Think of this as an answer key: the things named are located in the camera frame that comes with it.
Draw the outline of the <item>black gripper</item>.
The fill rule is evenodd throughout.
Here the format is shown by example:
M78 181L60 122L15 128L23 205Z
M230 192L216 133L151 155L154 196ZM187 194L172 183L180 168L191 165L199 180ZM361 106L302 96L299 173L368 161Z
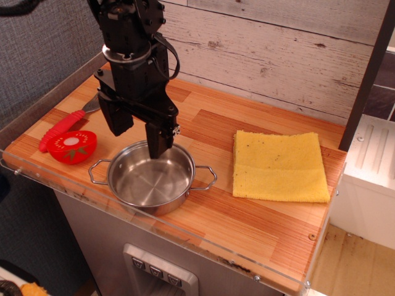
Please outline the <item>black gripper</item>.
M167 95L171 79L168 53L152 52L132 59L123 54L104 52L109 70L95 73L99 81L98 101L107 125L120 136L133 125L133 119L145 122L149 156L158 159L173 146L178 132L178 109Z

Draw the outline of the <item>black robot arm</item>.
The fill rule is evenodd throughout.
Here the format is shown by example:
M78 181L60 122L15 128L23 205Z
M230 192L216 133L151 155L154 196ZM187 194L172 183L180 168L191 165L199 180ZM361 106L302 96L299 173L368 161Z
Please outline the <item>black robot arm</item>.
M115 136L145 122L149 155L159 158L173 146L179 132L178 109L166 93L179 71L169 71L168 53L174 47L158 32L166 23L159 1L89 1L102 32L102 53L110 70L99 70L98 100Z

